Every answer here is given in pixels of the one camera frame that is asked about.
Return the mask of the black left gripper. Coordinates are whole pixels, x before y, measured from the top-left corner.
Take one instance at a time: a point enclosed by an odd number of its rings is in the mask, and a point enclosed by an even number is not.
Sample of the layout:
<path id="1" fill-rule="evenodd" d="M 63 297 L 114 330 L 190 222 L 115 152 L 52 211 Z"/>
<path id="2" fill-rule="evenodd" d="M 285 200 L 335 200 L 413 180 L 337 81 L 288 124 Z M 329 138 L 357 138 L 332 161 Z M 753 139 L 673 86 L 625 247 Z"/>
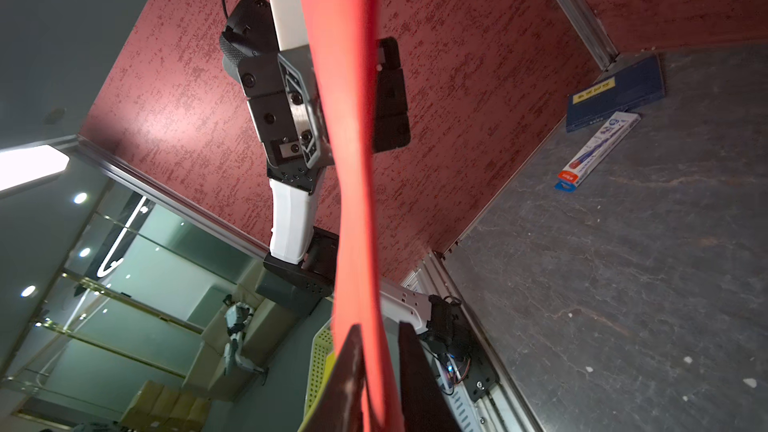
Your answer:
<path id="1" fill-rule="evenodd" d="M 309 47 L 244 57 L 238 75 L 265 150 L 268 178 L 312 194 L 334 157 Z M 372 147 L 381 153 L 410 141 L 399 45 L 386 37 L 377 42 Z"/>

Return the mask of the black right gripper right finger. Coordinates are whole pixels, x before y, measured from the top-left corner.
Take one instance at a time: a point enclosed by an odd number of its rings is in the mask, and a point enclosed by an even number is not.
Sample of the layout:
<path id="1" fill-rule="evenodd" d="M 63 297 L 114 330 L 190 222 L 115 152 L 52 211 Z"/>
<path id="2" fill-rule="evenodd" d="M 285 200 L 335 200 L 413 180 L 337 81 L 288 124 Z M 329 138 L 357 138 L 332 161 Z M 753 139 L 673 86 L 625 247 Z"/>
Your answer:
<path id="1" fill-rule="evenodd" d="M 414 327 L 398 323 L 401 408 L 407 432 L 460 432 Z"/>

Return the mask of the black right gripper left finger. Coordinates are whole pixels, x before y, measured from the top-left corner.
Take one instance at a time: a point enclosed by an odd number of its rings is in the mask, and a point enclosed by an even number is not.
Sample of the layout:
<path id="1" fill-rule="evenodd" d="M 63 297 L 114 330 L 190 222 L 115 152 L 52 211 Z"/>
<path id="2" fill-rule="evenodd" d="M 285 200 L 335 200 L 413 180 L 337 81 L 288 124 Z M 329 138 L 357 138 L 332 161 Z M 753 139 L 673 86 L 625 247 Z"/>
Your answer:
<path id="1" fill-rule="evenodd" d="M 300 431 L 358 432 L 364 430 L 362 396 L 365 359 L 360 325 L 353 325 L 336 359 L 314 411 Z"/>

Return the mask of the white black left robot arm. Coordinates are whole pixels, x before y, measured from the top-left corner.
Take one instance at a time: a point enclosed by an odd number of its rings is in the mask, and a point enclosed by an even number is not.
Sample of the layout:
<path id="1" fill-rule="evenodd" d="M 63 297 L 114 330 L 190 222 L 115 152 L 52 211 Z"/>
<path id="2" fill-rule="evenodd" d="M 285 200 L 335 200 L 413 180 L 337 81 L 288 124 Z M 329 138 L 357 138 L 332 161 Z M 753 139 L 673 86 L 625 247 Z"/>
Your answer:
<path id="1" fill-rule="evenodd" d="M 247 97 L 254 127 L 266 155 L 272 191 L 273 226 L 265 272 L 256 292 L 306 316 L 334 292 L 338 235 L 315 227 L 325 169 L 334 165 L 309 45 L 279 45 L 268 0 L 239 0 L 219 37 L 222 65 Z M 410 143 L 405 79 L 394 37 L 377 41 L 373 152 Z M 383 281 L 382 314 L 412 323 L 448 372 L 469 368 L 475 341 L 460 313 L 460 299 L 415 294 Z"/>

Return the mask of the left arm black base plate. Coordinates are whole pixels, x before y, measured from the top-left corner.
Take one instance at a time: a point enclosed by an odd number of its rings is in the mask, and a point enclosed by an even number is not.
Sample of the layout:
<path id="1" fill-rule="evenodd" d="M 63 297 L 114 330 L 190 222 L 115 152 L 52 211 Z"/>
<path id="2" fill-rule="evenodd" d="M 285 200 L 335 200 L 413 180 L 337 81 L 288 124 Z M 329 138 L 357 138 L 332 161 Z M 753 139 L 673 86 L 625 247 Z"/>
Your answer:
<path id="1" fill-rule="evenodd" d="M 428 299 L 431 317 L 420 338 L 453 377 L 453 383 L 463 384 L 476 403 L 498 383 L 498 373 L 471 327 L 463 302 L 454 296 L 430 295 Z"/>

